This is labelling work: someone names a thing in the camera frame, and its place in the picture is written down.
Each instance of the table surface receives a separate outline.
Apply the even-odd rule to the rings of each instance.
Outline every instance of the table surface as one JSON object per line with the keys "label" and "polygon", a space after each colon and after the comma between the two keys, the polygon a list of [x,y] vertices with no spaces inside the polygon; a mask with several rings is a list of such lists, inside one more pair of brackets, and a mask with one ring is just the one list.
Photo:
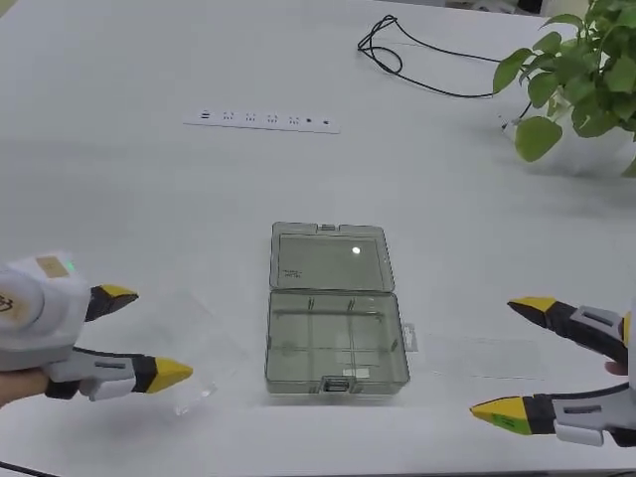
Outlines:
{"label": "table surface", "polygon": [[[129,285],[146,304],[181,293],[244,353],[193,418],[162,420],[144,396],[12,404],[0,458],[94,477],[636,466],[613,442],[517,436],[468,412],[489,398],[619,382],[602,357],[506,301],[553,294],[626,309],[636,187],[522,165],[498,127],[498,114],[525,105],[520,90],[452,99],[380,73],[355,47],[387,13],[431,43],[495,58],[541,34],[536,18],[362,0],[22,0],[0,20],[2,257],[65,248],[91,282]],[[490,88],[491,64],[384,38],[409,75]],[[202,106],[324,113],[342,133],[182,125]],[[385,229],[402,320],[420,345],[398,396],[319,405],[267,395],[277,221]],[[129,308],[82,339],[113,349]]]}

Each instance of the green leaf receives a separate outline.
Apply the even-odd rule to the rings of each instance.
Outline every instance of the green leaf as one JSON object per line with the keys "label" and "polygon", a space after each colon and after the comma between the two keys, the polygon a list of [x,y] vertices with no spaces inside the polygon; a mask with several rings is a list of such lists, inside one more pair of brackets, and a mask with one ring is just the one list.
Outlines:
{"label": "green leaf", "polygon": [[636,5],[626,7],[620,12],[616,26],[636,28]]}
{"label": "green leaf", "polygon": [[631,92],[636,82],[636,63],[629,57],[620,57],[604,79],[610,91]]}
{"label": "green leaf", "polygon": [[567,82],[563,96],[572,104],[577,104],[595,91],[594,83],[586,77],[574,77]]}
{"label": "green leaf", "polygon": [[555,17],[550,18],[542,24],[541,28],[546,27],[547,25],[553,25],[555,23],[573,25],[574,27],[576,27],[577,30],[582,30],[583,28],[583,21],[576,15],[572,15],[570,13],[563,13],[562,15],[556,15]]}
{"label": "green leaf", "polygon": [[570,38],[569,40],[565,40],[560,44],[560,51],[563,54],[570,52],[572,49],[578,46],[578,38]]}
{"label": "green leaf", "polygon": [[561,127],[541,116],[524,119],[517,126],[515,147],[527,162],[541,159],[563,136]]}
{"label": "green leaf", "polygon": [[493,78],[493,92],[497,93],[513,82],[513,80],[517,77],[517,73],[519,72],[521,65],[532,53],[533,52],[528,48],[521,48],[510,57],[502,60],[495,70],[495,77]]}
{"label": "green leaf", "polygon": [[587,65],[580,56],[563,55],[555,58],[555,66],[559,84],[567,84],[572,78],[587,74]]}
{"label": "green leaf", "polygon": [[549,32],[543,38],[535,43],[533,50],[540,50],[544,53],[558,53],[560,48],[561,36],[557,32]]}
{"label": "green leaf", "polygon": [[636,177],[636,158],[632,161],[632,163],[625,169],[622,174],[623,177]]}
{"label": "green leaf", "polygon": [[538,57],[534,58],[529,65],[526,66],[526,69],[523,73],[519,75],[519,84],[523,82],[529,75],[531,75],[536,70],[544,70],[550,69],[555,66],[555,56],[550,53],[543,53]]}
{"label": "green leaf", "polygon": [[612,110],[623,121],[626,121],[636,112],[636,96],[626,95],[626,97],[621,97],[614,103]]}
{"label": "green leaf", "polygon": [[596,97],[589,96],[572,111],[572,126],[580,137],[598,137],[618,125],[618,117],[600,108]]}
{"label": "green leaf", "polygon": [[528,96],[534,107],[542,107],[557,90],[558,80],[554,73],[539,73],[528,84]]}

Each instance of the power socket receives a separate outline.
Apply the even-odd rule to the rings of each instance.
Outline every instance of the power socket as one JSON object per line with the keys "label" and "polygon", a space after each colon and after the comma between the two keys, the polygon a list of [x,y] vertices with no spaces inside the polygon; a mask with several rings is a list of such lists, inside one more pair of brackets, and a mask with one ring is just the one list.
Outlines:
{"label": "power socket", "polygon": [[331,118],[310,114],[258,113],[232,109],[215,112],[211,109],[200,109],[196,113],[185,117],[183,123],[196,126],[242,127],[248,129],[340,134],[340,127]]}

